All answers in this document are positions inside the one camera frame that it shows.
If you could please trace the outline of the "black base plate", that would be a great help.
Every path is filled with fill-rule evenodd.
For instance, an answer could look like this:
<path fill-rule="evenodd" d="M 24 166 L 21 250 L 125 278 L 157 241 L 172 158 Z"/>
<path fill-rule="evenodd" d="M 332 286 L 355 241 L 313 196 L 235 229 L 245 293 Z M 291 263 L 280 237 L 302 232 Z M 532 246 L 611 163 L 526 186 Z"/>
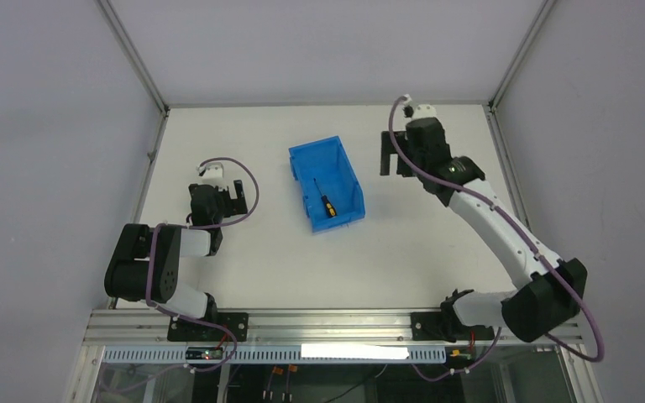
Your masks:
<path fill-rule="evenodd" d="M 238 342 L 248 338 L 249 314 L 243 311 L 219 312 L 216 324 L 227 328 Z M 166 339 L 169 342 L 218 342 L 223 337 L 230 339 L 228 334 L 220 329 L 203 326 L 186 320 L 170 320 Z"/>
<path fill-rule="evenodd" d="M 454 322 L 441 311 L 413 311 L 410 313 L 414 341 L 444 341 L 449 343 L 492 341 L 496 332 L 492 327 L 468 327 Z"/>

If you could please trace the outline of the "aluminium front rail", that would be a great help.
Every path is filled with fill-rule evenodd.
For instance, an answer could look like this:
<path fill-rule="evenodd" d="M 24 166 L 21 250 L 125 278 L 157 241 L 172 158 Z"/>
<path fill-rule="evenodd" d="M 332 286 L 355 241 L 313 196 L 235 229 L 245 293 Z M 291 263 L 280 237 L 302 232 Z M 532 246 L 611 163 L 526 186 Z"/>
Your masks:
<path fill-rule="evenodd" d="M 356 343 L 374 345 L 434 345 L 410 309 L 247 309 L 245 321 L 229 325 L 243 346 L 296 345 L 303 343 Z M 214 346 L 222 338 L 212 331 L 208 339 L 169 335 L 178 325 L 156 310 L 95 310 L 90 315 L 83 342 L 104 346 Z"/>

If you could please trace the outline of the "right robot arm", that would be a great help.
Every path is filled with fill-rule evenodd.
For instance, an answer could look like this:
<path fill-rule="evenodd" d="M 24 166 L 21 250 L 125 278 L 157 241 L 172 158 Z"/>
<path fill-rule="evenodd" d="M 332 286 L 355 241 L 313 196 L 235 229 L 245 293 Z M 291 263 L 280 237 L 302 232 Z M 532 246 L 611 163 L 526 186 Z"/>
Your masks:
<path fill-rule="evenodd" d="M 439 305 L 436 334 L 455 342 L 482 327 L 504 327 L 534 342 L 580 313 L 587 270 L 535 238 L 500 202 L 485 172 L 467 156 L 452 156 L 437 118 L 413 119 L 380 135 L 380 173 L 416 177 L 424 190 L 461 217 L 498 258 L 514 288 L 482 293 L 454 290 Z"/>

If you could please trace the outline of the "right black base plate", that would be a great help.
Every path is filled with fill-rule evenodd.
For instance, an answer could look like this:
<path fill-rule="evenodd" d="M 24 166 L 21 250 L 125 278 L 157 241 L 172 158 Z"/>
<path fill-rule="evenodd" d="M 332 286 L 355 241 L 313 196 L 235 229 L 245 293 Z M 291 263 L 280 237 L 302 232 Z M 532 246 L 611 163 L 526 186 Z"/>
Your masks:
<path fill-rule="evenodd" d="M 492 327 L 468 327 L 454 322 L 441 311 L 413 311 L 410 313 L 414 341 L 444 341 L 449 343 L 492 341 L 496 332 Z"/>

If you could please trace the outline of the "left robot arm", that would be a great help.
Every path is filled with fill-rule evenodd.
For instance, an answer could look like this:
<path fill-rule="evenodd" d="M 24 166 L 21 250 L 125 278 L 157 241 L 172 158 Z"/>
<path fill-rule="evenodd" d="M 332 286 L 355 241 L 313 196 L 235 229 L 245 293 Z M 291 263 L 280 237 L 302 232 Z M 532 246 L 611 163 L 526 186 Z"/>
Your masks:
<path fill-rule="evenodd" d="M 126 224 L 104 276 L 106 294 L 125 301 L 148 301 L 175 316 L 217 322 L 215 298 L 179 280 L 180 262 L 216 255 L 223 242 L 223 220 L 249 213 L 243 182 L 235 180 L 233 188 L 234 196 L 227 187 L 188 186 L 193 229 Z"/>

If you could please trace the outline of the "blue plastic bin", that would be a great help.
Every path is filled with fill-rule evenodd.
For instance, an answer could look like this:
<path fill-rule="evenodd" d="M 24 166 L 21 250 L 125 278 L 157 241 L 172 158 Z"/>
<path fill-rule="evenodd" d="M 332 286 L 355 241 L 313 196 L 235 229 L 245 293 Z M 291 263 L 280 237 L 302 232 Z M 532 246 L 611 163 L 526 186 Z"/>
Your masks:
<path fill-rule="evenodd" d="M 302 203 L 313 233 L 340 228 L 364 219 L 364 194 L 360 182 L 338 136 L 290 147 L 291 173 L 302 190 Z M 337 210 L 329 218 L 313 183 L 322 190 Z"/>

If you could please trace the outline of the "yellow black screwdriver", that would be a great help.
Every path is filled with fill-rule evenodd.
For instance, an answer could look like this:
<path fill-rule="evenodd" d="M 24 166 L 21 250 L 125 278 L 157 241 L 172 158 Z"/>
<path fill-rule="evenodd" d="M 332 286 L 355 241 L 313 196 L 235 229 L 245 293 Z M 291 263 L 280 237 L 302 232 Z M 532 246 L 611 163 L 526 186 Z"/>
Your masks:
<path fill-rule="evenodd" d="M 327 194 L 323 191 L 322 187 L 320 186 L 317 178 L 313 179 L 313 183 L 315 184 L 315 187 L 320 195 L 321 202 L 324 205 L 325 212 L 327 214 L 327 217 L 332 218 L 337 216 L 337 210 L 334 207 L 334 205 L 331 203 L 329 200 Z"/>

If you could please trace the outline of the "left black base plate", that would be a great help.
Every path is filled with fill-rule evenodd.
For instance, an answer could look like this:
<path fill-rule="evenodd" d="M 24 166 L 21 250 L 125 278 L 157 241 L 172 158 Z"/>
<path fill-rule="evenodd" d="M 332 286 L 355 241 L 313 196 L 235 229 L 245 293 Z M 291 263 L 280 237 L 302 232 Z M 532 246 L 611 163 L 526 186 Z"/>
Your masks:
<path fill-rule="evenodd" d="M 219 312 L 216 324 L 227 328 L 238 342 L 248 338 L 249 314 L 243 311 Z M 170 320 L 166 339 L 169 342 L 218 342 L 223 337 L 230 339 L 228 334 L 220 329 L 203 326 L 186 320 Z"/>

